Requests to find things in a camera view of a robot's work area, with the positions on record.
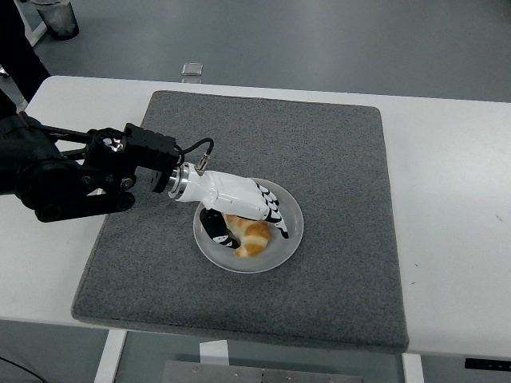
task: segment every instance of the gray carpet pad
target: gray carpet pad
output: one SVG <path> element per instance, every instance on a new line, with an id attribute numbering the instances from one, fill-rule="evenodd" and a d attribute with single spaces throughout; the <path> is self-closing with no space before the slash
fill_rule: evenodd
<path id="1" fill-rule="evenodd" d="M 135 207 L 109 215 L 101 229 L 75 318 L 280 345 L 406 350 L 377 109 L 161 91 L 142 127 L 174 136 L 182 148 L 210 136 L 209 169 L 288 190 L 303 212 L 302 242 L 273 270 L 223 270 L 196 245 L 197 203 L 149 192 L 149 172 L 139 170 Z M 203 151 L 187 160 L 196 163 Z"/>

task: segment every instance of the white plate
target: white plate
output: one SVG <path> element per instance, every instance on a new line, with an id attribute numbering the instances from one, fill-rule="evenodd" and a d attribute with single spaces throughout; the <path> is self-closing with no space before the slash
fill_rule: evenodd
<path id="1" fill-rule="evenodd" d="M 218 267 L 235 273 L 262 273 L 283 264 L 296 251 L 303 235 L 302 211 L 293 196 L 270 181 L 257 178 L 253 180 L 272 191 L 280 202 L 279 210 L 289 232 L 288 239 L 280 234 L 278 228 L 269 223 L 271 238 L 266 248 L 255 257 L 238 258 L 234 255 L 233 249 L 222 246 L 208 237 L 199 218 L 200 211 L 204 208 L 202 203 L 199 204 L 193 216 L 193 234 L 200 250 Z"/>

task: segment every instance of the croissant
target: croissant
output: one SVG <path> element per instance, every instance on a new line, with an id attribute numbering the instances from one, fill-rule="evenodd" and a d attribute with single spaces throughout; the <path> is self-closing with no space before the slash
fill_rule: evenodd
<path id="1" fill-rule="evenodd" d="M 237 215 L 222 213 L 224 221 L 241 245 L 234 250 L 236 257 L 253 257 L 264 250 L 270 241 L 270 229 L 266 221 L 251 221 Z"/>

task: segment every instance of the cable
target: cable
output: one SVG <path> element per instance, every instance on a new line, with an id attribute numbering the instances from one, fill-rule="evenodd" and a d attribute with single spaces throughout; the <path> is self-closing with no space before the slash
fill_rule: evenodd
<path id="1" fill-rule="evenodd" d="M 196 142 L 195 144 L 193 144 L 190 148 L 188 149 L 185 149 L 185 150 L 181 150 L 179 151 L 179 154 L 186 154 L 186 153 L 190 153 L 192 150 L 195 150 L 197 149 L 198 147 L 200 147 L 202 144 L 205 144 L 206 142 L 209 143 L 209 148 L 208 150 L 206 151 L 206 154 L 211 154 L 212 150 L 213 150 L 213 145 L 215 144 L 215 142 L 213 141 L 213 139 L 211 138 L 203 138 L 202 140 L 200 140 L 199 142 Z"/>
<path id="2" fill-rule="evenodd" d="M 0 360 L 2 361 L 6 361 L 7 363 L 10 363 L 11 365 L 15 365 L 16 367 L 18 367 L 19 369 L 22 369 L 24 371 L 26 371 L 27 373 L 31 374 L 31 375 L 34 375 L 37 379 L 39 379 L 40 381 L 42 381 L 42 383 L 48 383 L 48 381 L 45 381 L 42 377 L 40 377 L 39 375 L 37 375 L 36 373 L 33 373 L 32 371 L 30 371 L 29 369 L 26 369 L 25 367 L 23 367 L 22 365 L 19 365 L 18 363 L 14 363 L 13 361 L 10 361 L 9 359 L 5 359 L 4 357 L 0 357 Z"/>
<path id="3" fill-rule="evenodd" d="M 215 141 L 213 141 L 213 139 L 211 139 L 211 138 L 203 138 L 202 140 L 196 142 L 190 148 L 185 149 L 185 150 L 181 149 L 181 147 L 178 144 L 174 144 L 174 148 L 177 149 L 177 153 L 180 155 L 180 160 L 176 166 L 179 167 L 184 163 L 184 155 L 185 154 L 190 153 L 191 151 L 200 147 L 202 144 L 206 144 L 206 143 L 209 143 L 209 148 L 208 148 L 208 150 L 206 150 L 206 155 L 209 156 L 211 154 L 211 152 L 213 151 L 213 146 L 215 145 Z"/>

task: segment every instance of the black pants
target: black pants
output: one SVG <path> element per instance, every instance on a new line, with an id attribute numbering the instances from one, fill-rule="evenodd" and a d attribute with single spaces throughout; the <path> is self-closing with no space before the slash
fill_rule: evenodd
<path id="1" fill-rule="evenodd" d="M 25 37 L 25 25 L 13 0 L 0 0 L 0 65 L 30 101 L 50 76 Z M 0 90 L 0 118 L 12 113 L 14 103 Z"/>

